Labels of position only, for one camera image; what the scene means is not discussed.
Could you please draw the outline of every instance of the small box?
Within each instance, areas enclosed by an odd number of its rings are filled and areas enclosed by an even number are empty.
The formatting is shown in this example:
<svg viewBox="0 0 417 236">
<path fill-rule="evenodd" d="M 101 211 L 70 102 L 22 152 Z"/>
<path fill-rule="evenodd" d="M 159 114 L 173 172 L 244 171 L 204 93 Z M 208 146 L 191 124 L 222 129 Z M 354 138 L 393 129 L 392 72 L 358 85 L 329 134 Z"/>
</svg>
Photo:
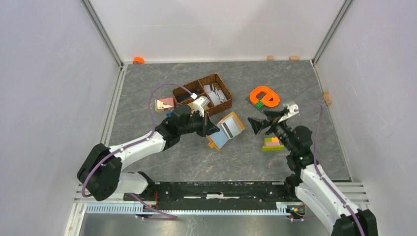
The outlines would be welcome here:
<svg viewBox="0 0 417 236">
<path fill-rule="evenodd" d="M 175 107 L 174 99 L 172 97 L 155 100 L 155 110 L 158 112 L 171 110 Z"/>
</svg>

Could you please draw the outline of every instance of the metal frame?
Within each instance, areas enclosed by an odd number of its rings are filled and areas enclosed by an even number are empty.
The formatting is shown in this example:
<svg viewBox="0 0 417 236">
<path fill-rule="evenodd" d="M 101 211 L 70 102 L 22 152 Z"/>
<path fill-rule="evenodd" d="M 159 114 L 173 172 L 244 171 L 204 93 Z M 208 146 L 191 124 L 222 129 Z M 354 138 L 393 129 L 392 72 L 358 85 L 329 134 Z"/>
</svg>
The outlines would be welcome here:
<svg viewBox="0 0 417 236">
<path fill-rule="evenodd" d="M 337 28 L 340 25 L 340 22 L 342 21 L 343 17 L 345 17 L 346 12 L 349 10 L 350 6 L 352 5 L 354 0 L 345 0 L 342 4 L 342 6 L 339 9 L 339 12 L 336 15 L 336 18 L 334 19 L 333 23 L 331 23 L 330 28 L 327 31 L 327 34 L 325 35 L 325 38 L 323 39 L 322 43 L 320 44 L 319 49 L 317 50 L 315 56 L 311 60 L 313 64 L 316 64 L 320 57 L 322 56 L 323 52 L 325 51 L 326 47 L 328 46 L 329 42 L 331 41 L 331 38 L 333 38 L 334 33 L 336 32 Z"/>
<path fill-rule="evenodd" d="M 116 64 L 119 67 L 123 66 L 123 61 L 121 60 L 120 56 L 118 55 L 116 48 L 114 47 L 112 41 L 110 40 L 109 35 L 107 34 L 106 30 L 104 29 L 103 24 L 98 18 L 97 12 L 95 12 L 94 7 L 92 6 L 90 0 L 81 0 L 84 8 L 86 9 L 87 13 L 89 14 L 91 21 L 93 22 L 95 28 L 97 29 L 100 37 L 103 39 L 104 43 L 106 44 L 107 48 L 109 49 L 110 53 L 112 54 L 113 60 L 115 60 Z"/>
<path fill-rule="evenodd" d="M 365 193 L 362 183 L 359 182 L 336 182 L 334 183 L 340 191 L 345 194 L 354 204 L 362 210 L 369 209 L 369 200 Z M 81 196 L 82 185 L 79 184 L 74 204 L 71 210 L 70 218 L 65 228 L 65 236 L 79 236 L 82 222 L 86 213 L 88 214 L 152 214 L 151 212 L 142 211 L 142 205 L 139 203 L 123 201 L 123 194 L 113 194 L 104 201 L 97 202 L 94 198 L 83 198 Z M 280 209 L 283 206 L 299 205 L 300 202 L 277 202 L 277 211 L 239 211 L 239 212 L 221 212 L 221 211 L 169 211 L 177 215 L 285 215 Z"/>
</svg>

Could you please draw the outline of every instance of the black object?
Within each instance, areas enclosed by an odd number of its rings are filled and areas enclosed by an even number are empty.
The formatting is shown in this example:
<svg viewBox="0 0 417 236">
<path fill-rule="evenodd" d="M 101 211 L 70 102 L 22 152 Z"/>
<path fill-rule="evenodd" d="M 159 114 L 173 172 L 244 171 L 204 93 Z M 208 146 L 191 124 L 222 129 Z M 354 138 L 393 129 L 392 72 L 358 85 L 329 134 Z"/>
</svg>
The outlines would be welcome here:
<svg viewBox="0 0 417 236">
<path fill-rule="evenodd" d="M 208 194 L 239 198 L 208 199 Z M 159 182 L 149 184 L 138 197 L 155 201 L 155 195 L 159 210 L 272 210 L 276 202 L 298 201 L 285 193 L 283 183 L 276 181 Z M 123 200 L 136 201 L 127 193 Z"/>
<path fill-rule="evenodd" d="M 77 179 L 84 183 L 94 166 L 108 154 L 110 154 L 109 148 L 104 144 L 95 145 L 78 171 Z M 98 167 L 87 183 L 87 190 L 97 201 L 102 201 L 114 193 L 121 172 L 120 158 L 112 156 L 104 164 L 105 166 Z"/>
<path fill-rule="evenodd" d="M 208 115 L 202 117 L 199 115 L 199 111 L 191 114 L 189 106 L 178 105 L 172 111 L 171 116 L 165 118 L 155 128 L 155 131 L 161 134 L 166 141 L 164 151 L 178 143 L 182 134 L 195 132 L 204 137 L 218 132 L 220 129 L 210 121 Z M 110 154 L 109 148 L 103 144 L 94 146 L 78 171 L 77 179 L 84 183 L 92 169 L 108 154 Z M 87 183 L 87 190 L 97 201 L 102 201 L 114 193 L 119 183 L 121 166 L 121 159 L 111 156 L 91 176 Z"/>
<path fill-rule="evenodd" d="M 377 219 L 370 210 L 357 210 L 356 217 L 366 236 L 378 236 Z M 353 224 L 353 217 L 341 215 L 333 226 L 331 236 L 360 236 L 359 228 Z"/>
</svg>

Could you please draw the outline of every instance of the orange cap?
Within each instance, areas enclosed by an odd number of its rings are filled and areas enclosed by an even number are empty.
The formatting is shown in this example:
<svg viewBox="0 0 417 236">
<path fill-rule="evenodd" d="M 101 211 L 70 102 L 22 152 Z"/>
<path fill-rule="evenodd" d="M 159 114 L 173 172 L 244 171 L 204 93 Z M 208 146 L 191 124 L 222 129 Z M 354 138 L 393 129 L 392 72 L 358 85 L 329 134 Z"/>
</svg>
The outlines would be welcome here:
<svg viewBox="0 0 417 236">
<path fill-rule="evenodd" d="M 143 58 L 135 57 L 133 59 L 133 64 L 143 64 L 143 63 L 145 63 L 145 60 L 143 60 Z"/>
</svg>

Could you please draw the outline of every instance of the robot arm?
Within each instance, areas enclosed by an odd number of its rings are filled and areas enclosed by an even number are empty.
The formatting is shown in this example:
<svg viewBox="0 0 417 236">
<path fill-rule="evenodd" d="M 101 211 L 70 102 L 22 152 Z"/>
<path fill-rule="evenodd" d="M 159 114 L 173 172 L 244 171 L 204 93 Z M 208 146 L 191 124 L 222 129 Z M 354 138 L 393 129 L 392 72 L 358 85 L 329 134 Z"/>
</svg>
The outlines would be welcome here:
<svg viewBox="0 0 417 236">
<path fill-rule="evenodd" d="M 94 167 L 106 156 L 112 154 L 92 174 L 87 183 L 87 190 L 97 201 L 108 198 L 113 193 L 142 193 L 148 181 L 139 173 L 122 173 L 130 164 L 153 153 L 165 151 L 179 142 L 181 135 L 197 133 L 204 137 L 220 129 L 211 123 L 203 107 L 208 99 L 204 96 L 193 102 L 196 111 L 191 113 L 187 105 L 179 105 L 151 132 L 124 144 L 106 147 L 97 144 L 93 147 L 84 164 L 78 171 L 77 178 L 84 183 Z"/>
<path fill-rule="evenodd" d="M 255 134 L 269 127 L 288 149 L 287 164 L 294 174 L 285 179 L 287 194 L 303 201 L 320 219 L 332 236 L 359 236 L 353 214 L 367 236 L 377 236 L 376 218 L 370 210 L 361 211 L 327 177 L 321 165 L 314 163 L 310 150 L 312 132 L 305 126 L 292 130 L 286 120 L 298 113 L 298 106 L 284 105 L 283 111 L 265 111 L 267 119 L 248 118 Z"/>
</svg>

